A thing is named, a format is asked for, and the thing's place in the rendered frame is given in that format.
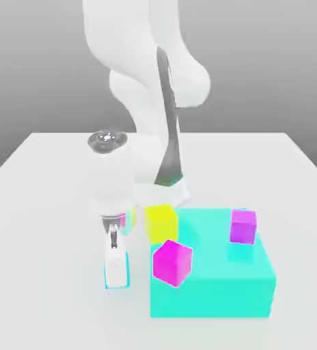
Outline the small purple cube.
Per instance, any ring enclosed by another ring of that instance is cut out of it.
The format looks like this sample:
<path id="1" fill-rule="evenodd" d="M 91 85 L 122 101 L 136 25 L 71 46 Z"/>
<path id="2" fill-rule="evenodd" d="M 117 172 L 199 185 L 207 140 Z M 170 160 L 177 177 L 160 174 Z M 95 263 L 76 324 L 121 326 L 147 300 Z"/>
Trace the small purple cube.
<path id="1" fill-rule="evenodd" d="M 232 209 L 230 242 L 253 245 L 256 238 L 257 217 L 255 211 Z"/>

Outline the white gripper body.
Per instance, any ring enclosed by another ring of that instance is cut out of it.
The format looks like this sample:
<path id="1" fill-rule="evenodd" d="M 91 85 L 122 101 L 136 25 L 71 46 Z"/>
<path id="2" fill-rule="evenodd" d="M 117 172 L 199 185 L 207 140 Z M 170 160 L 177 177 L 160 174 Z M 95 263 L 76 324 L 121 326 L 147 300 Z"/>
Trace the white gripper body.
<path id="1" fill-rule="evenodd" d="M 105 254 L 105 277 L 107 287 L 126 287 L 126 250 L 123 247 L 109 248 Z"/>

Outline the large cyan box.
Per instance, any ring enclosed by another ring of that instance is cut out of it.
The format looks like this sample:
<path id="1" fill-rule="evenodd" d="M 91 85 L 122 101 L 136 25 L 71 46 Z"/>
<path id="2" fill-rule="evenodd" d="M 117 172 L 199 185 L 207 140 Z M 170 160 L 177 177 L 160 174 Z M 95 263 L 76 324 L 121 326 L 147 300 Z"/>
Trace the large cyan box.
<path id="1" fill-rule="evenodd" d="M 190 247 L 192 271 L 179 287 L 150 278 L 150 315 L 268 317 L 276 275 L 259 236 L 230 242 L 230 208 L 178 208 L 178 241 Z"/>

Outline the small cyan cube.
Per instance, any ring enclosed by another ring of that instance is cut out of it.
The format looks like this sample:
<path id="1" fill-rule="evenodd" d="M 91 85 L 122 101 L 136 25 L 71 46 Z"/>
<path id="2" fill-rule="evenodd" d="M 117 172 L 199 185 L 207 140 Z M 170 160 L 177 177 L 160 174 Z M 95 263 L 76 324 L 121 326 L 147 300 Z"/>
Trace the small cyan cube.
<path id="1" fill-rule="evenodd" d="M 126 252 L 126 264 L 127 264 L 127 278 L 128 278 L 127 286 L 126 287 L 107 287 L 107 285 L 106 285 L 106 277 L 105 277 L 105 260 L 104 260 L 104 280 L 105 280 L 105 288 L 106 289 L 123 289 L 123 288 L 128 288 L 130 286 L 130 267 L 129 267 L 128 252 Z"/>

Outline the small yellow cube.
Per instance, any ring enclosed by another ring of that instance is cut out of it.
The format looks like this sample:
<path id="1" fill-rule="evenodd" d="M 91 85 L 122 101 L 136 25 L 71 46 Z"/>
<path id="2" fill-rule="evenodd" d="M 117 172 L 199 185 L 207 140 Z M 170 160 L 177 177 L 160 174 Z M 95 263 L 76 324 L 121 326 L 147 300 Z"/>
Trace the small yellow cube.
<path id="1" fill-rule="evenodd" d="M 145 231 L 151 245 L 178 240 L 178 216 L 170 204 L 147 206 L 144 213 Z"/>

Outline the small magenta cube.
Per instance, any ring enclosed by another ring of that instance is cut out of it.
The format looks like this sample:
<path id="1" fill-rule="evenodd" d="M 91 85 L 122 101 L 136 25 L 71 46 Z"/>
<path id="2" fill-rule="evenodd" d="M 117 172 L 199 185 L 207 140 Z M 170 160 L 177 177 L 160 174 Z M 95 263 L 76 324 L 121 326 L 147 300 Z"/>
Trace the small magenta cube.
<path id="1" fill-rule="evenodd" d="M 192 270 L 193 249 L 177 241 L 166 240 L 152 255 L 154 278 L 178 288 Z"/>

